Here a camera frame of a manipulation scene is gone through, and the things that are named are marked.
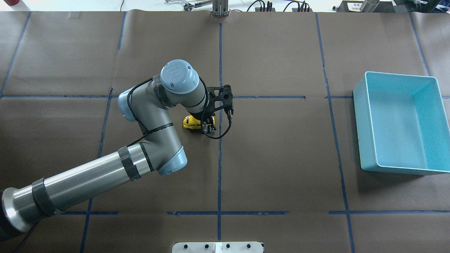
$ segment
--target red object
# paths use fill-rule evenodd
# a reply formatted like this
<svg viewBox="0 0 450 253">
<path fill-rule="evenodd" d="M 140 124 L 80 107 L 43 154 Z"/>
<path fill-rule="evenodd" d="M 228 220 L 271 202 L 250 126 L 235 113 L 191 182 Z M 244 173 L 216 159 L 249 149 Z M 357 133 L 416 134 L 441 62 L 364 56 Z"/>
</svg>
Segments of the red object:
<svg viewBox="0 0 450 253">
<path fill-rule="evenodd" d="M 20 2 L 20 0 L 3 0 L 7 5 L 13 6 Z"/>
</svg>

